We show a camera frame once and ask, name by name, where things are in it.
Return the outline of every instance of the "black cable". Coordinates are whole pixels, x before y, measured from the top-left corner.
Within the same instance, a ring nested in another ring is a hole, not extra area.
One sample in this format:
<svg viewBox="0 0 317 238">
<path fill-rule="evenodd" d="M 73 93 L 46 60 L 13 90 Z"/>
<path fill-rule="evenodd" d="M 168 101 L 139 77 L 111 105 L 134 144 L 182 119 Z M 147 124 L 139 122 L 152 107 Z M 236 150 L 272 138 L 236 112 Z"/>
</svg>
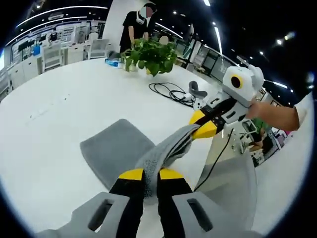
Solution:
<svg viewBox="0 0 317 238">
<path fill-rule="evenodd" d="M 177 87 L 177 88 L 180 89 L 180 90 L 171 90 L 171 89 L 169 89 L 169 88 L 167 87 L 167 84 L 171 84 L 171 85 Z M 166 89 L 169 91 L 169 95 L 165 95 L 165 94 L 159 92 L 158 89 L 157 89 L 158 86 L 162 86 L 162 87 L 166 88 Z M 183 104 L 183 105 L 185 105 L 185 106 L 188 106 L 188 107 L 190 107 L 190 108 L 192 108 L 192 107 L 194 106 L 194 102 L 195 102 L 195 99 L 196 99 L 196 98 L 194 98 L 194 100 L 192 100 L 192 99 L 190 99 L 190 100 L 185 100 L 184 97 L 183 97 L 183 98 L 179 98 L 179 97 L 177 97 L 177 96 L 175 95 L 175 93 L 186 94 L 186 92 L 185 92 L 182 88 L 180 88 L 179 86 L 177 86 L 176 84 L 173 84 L 173 83 L 151 83 L 151 84 L 149 84 L 149 88 L 150 88 L 153 92 L 155 92 L 155 93 L 157 93 L 157 94 L 160 94 L 160 95 L 162 95 L 163 97 L 169 98 L 169 99 L 171 99 L 171 100 L 173 100 L 173 101 L 175 101 L 175 102 L 178 102 L 178 103 Z"/>
<path fill-rule="evenodd" d="M 227 145 L 229 144 L 229 141 L 230 141 L 232 132 L 233 132 L 233 129 L 232 129 L 231 132 L 230 132 L 230 135 L 229 135 L 229 138 L 228 138 L 228 141 L 227 141 L 226 145 L 224 146 L 224 148 L 222 149 L 222 151 L 221 151 L 220 154 L 218 155 L 218 157 L 217 157 L 216 161 L 214 162 L 214 164 L 213 164 L 211 170 L 209 171 L 207 177 L 205 178 L 204 181 L 202 181 L 202 183 L 201 183 L 200 185 L 198 185 L 198 186 L 195 188 L 194 192 L 196 192 L 197 189 L 200 188 L 200 187 L 207 181 L 207 179 L 209 178 L 210 174 L 212 173 L 212 171 L 213 171 L 213 169 L 214 169 L 214 166 L 215 166 L 216 163 L 218 162 L 218 160 L 219 160 L 220 156 L 222 155 L 222 153 L 224 152 L 224 150 L 227 148 Z"/>
</svg>

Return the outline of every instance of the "white sleeve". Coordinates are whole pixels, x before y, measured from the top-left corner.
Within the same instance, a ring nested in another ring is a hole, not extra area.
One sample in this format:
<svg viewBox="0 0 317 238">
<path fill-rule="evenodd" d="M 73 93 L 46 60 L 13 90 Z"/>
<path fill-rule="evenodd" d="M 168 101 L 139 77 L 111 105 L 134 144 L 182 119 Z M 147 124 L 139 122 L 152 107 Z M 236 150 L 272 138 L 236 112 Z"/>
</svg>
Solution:
<svg viewBox="0 0 317 238">
<path fill-rule="evenodd" d="M 295 105 L 297 115 L 298 115 L 298 120 L 299 120 L 299 126 L 302 125 L 302 123 L 306 117 L 307 111 L 314 110 L 311 107 L 312 102 L 313 102 L 313 97 L 312 97 L 312 94 L 310 93 L 310 94 L 306 95 L 306 97 L 304 97 L 302 99 L 302 101 L 300 101 L 298 104 Z"/>
</svg>

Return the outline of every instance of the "office desk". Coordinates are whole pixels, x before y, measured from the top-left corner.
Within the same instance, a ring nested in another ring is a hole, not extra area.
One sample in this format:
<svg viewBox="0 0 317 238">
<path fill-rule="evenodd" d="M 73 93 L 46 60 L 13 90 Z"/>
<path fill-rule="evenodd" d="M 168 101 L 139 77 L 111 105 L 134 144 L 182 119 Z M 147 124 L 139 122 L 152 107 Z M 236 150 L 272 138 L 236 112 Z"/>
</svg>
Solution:
<svg viewBox="0 0 317 238">
<path fill-rule="evenodd" d="M 0 174 L 4 192 L 33 231 L 57 229 L 77 207 L 106 188 L 84 160 L 79 143 L 127 119 L 155 144 L 187 125 L 193 109 L 152 92 L 149 83 L 172 82 L 217 93 L 203 79 L 175 66 L 155 78 L 93 59 L 50 70 L 24 83 L 0 104 Z M 171 167 L 194 188 L 212 139 L 195 140 Z M 138 237 L 161 238 L 157 205 L 146 206 Z"/>
</svg>

